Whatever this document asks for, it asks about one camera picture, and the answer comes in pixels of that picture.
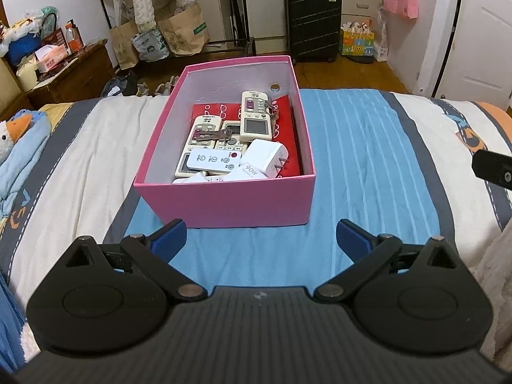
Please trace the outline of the white grey-panel remote control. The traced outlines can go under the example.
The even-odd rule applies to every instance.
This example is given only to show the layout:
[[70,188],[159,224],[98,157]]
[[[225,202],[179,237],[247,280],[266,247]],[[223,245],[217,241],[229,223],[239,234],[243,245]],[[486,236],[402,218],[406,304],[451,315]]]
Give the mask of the white grey-panel remote control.
[[200,131],[218,131],[220,130],[221,124],[222,118],[220,118],[218,115],[200,115],[195,118],[178,161],[178,165],[175,169],[175,177],[187,178],[196,173],[196,171],[189,169],[187,165],[187,160],[191,154],[191,151],[194,148],[213,148],[215,141],[197,140],[194,138],[194,136],[200,133]]

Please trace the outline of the white power adapter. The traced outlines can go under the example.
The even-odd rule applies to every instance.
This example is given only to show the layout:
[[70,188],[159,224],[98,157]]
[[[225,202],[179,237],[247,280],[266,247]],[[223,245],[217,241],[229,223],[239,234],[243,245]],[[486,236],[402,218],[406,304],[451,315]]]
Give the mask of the white power adapter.
[[249,165],[251,169],[263,173],[269,179],[275,179],[288,158],[288,150],[280,142],[254,140],[242,154],[240,165]]

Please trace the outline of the pink cardboard box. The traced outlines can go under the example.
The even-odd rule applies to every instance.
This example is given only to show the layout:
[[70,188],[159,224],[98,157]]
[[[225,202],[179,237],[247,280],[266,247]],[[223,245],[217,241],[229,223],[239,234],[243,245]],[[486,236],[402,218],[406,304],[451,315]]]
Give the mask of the pink cardboard box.
[[[285,95],[292,108],[302,174],[273,180],[174,183],[196,104],[235,103],[245,90]],[[290,56],[249,56],[189,65],[156,122],[134,188],[163,223],[190,228],[304,225],[312,208],[316,169],[306,116]]]

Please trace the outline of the wooden nightstand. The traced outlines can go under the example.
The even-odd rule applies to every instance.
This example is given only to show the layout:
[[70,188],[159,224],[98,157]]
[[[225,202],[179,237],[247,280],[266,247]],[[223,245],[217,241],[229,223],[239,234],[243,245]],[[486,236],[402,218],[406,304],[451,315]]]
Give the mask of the wooden nightstand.
[[98,98],[115,77],[106,44],[106,39],[89,44],[56,75],[38,83],[27,94],[31,106],[39,109],[47,104]]

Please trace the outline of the small white remote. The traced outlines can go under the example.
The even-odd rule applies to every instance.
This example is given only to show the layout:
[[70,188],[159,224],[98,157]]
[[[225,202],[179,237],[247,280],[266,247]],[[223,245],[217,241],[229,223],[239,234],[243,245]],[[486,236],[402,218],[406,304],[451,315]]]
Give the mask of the small white remote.
[[224,174],[234,171],[241,158],[242,153],[235,150],[194,148],[186,160],[186,165],[191,170]]

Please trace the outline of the black plastic bag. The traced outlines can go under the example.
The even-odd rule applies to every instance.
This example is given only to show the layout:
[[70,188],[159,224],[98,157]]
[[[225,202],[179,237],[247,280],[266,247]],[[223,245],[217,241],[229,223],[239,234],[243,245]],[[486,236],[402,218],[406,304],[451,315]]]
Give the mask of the black plastic bag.
[[137,77],[133,73],[116,76],[104,86],[100,97],[132,96],[138,93]]

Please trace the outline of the white door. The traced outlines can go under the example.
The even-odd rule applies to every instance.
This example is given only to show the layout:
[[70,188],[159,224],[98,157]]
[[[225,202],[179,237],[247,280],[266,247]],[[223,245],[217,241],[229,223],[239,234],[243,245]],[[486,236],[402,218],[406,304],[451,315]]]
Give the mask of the white door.
[[511,0],[434,4],[414,94],[511,106]]

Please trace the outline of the white remote with purple panel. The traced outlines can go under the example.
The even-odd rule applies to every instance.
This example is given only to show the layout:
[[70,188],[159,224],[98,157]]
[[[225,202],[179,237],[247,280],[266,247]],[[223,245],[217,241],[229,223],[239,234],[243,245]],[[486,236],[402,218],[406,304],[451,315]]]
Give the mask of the white remote with purple panel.
[[239,139],[243,143],[273,139],[267,94],[258,91],[242,93]]

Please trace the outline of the silver key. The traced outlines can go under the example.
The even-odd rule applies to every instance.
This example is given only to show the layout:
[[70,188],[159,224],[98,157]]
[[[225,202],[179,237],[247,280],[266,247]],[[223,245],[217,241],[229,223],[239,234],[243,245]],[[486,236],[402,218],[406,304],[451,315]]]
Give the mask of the silver key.
[[217,131],[203,131],[195,130],[193,139],[196,141],[212,141],[212,140],[230,140],[233,136],[233,132],[226,128]]

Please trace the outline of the colourful gift bag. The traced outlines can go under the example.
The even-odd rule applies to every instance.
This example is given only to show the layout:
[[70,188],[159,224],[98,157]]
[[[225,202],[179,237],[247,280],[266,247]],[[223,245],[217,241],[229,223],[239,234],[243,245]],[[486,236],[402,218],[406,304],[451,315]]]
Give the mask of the colourful gift bag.
[[370,19],[342,23],[340,30],[339,52],[341,56],[357,63],[374,62],[374,39]]

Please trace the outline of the wooden padded headboard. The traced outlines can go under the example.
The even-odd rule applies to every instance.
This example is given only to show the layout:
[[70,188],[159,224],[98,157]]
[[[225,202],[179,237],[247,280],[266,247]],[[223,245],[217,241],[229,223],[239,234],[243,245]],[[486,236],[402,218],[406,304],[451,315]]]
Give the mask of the wooden padded headboard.
[[31,110],[27,94],[5,59],[0,60],[0,116],[7,121],[21,109]]

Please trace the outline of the cream remote with screen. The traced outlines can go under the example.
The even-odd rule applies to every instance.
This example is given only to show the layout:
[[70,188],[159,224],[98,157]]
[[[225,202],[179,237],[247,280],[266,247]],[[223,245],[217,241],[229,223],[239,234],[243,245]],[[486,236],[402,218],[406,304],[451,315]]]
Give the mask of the cream remote with screen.
[[248,144],[240,141],[240,121],[223,121],[222,132],[228,137],[225,139],[217,140],[215,148],[220,150],[233,150],[244,154]]

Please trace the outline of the brown paper bag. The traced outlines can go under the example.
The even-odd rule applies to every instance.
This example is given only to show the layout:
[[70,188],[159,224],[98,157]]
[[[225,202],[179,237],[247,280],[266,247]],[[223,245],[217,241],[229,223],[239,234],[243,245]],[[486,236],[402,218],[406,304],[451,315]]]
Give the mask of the brown paper bag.
[[126,70],[137,65],[139,56],[132,44],[132,38],[138,34],[135,22],[129,21],[110,29],[109,34],[120,69]]
[[193,56],[203,50],[210,35],[198,3],[157,22],[167,46],[175,56]]

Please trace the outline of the white 90w charger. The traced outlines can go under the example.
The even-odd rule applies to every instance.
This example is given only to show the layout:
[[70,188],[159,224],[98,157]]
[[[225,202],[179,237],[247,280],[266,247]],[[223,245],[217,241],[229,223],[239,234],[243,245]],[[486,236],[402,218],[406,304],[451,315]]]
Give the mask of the white 90w charger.
[[240,165],[233,171],[222,176],[222,180],[226,182],[244,181],[244,180],[267,180],[267,175],[254,168],[248,163]]

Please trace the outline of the white printed plastic bag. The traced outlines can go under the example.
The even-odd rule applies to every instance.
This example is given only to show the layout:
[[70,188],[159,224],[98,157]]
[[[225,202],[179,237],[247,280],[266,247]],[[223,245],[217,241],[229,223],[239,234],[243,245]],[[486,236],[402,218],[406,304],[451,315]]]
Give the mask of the white printed plastic bag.
[[131,43],[142,61],[160,61],[170,55],[167,43],[158,29],[136,34],[131,38]]

